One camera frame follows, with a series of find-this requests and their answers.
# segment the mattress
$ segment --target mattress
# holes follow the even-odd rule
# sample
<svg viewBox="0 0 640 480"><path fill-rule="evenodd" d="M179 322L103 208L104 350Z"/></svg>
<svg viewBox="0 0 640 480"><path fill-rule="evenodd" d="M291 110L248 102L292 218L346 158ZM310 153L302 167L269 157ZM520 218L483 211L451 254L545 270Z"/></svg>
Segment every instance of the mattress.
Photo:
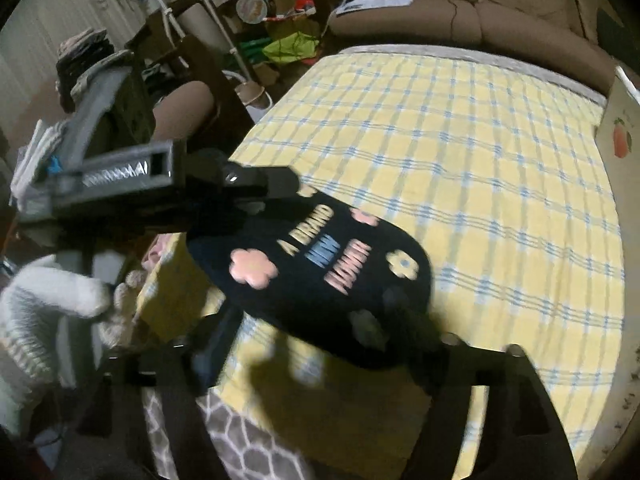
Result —
<svg viewBox="0 0 640 480"><path fill-rule="evenodd" d="M233 158L291 166L306 186L418 240L434 269L430 314L473 346L521 345L579 463L609 396L624 316L618 216L593 141L604 99L526 64L465 56L396 48L321 59ZM220 301L177 234L138 315L168 340ZM147 395L158 469L172 478L161 407ZM472 468L485 397L475 388L457 478ZM311 478L320 464L388 480L429 399L402 370L352 367L246 316L220 384L199 402L232 478ZM249 450L271 457L263 470L247 466ZM278 457L289 473L276 471Z"/></svg>

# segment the orange object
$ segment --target orange object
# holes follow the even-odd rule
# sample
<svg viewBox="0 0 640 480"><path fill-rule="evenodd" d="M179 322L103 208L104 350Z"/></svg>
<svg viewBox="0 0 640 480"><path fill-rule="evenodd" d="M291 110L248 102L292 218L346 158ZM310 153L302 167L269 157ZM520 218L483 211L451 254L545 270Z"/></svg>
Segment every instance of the orange object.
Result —
<svg viewBox="0 0 640 480"><path fill-rule="evenodd" d="M300 11L307 10L314 6L314 0L296 0L294 9Z"/></svg>
<svg viewBox="0 0 640 480"><path fill-rule="evenodd" d="M616 157L625 158L629 154L629 146L626 142L625 122L617 118L613 128L613 153Z"/></svg>

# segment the pink cloth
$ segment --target pink cloth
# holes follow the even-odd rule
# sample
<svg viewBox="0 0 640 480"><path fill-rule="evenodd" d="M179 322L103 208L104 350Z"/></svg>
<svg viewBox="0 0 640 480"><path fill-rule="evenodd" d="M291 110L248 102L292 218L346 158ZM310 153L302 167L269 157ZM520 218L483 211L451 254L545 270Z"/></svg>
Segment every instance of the pink cloth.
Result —
<svg viewBox="0 0 640 480"><path fill-rule="evenodd" d="M154 267L160 261L162 253L164 253L164 249L166 248L167 242L170 238L171 233L156 236L154 242L151 244L151 247L149 247L149 250L142 258L142 266L144 267L146 272L151 272L152 270L154 270Z"/></svg>

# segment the pink flower print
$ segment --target pink flower print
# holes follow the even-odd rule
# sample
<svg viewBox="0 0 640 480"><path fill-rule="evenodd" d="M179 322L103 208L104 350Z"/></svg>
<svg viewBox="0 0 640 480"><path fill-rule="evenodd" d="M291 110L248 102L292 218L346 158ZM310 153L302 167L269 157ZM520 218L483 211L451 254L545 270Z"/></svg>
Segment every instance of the pink flower print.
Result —
<svg viewBox="0 0 640 480"><path fill-rule="evenodd" d="M305 198L309 198L309 197L315 195L316 191L318 191L318 190L313 188L313 187L311 187L311 186L308 186L307 184L303 184L300 187L300 189L298 190L298 194L300 196L305 197Z"/></svg>
<svg viewBox="0 0 640 480"><path fill-rule="evenodd" d="M258 249L236 249L231 252L229 273L236 282L248 283L259 290L278 275L278 268Z"/></svg>
<svg viewBox="0 0 640 480"><path fill-rule="evenodd" d="M363 224L369 224L373 227L378 225L378 217L370 215L369 213L365 213L360 209L356 209L354 207L351 208L351 216L356 222L360 222Z"/></svg>

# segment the stack of folded clothes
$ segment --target stack of folded clothes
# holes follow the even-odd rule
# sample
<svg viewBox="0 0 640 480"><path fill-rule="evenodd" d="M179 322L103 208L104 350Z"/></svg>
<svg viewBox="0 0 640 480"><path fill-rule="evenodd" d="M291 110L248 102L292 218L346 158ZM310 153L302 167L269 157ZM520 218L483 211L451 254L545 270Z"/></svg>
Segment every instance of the stack of folded clothes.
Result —
<svg viewBox="0 0 640 480"><path fill-rule="evenodd" d="M71 97L71 89L78 78L98 61L115 52L114 46L107 38L106 29L93 30L88 28L84 32L69 38L60 44L58 49L58 93L60 105L66 113L76 109Z"/></svg>

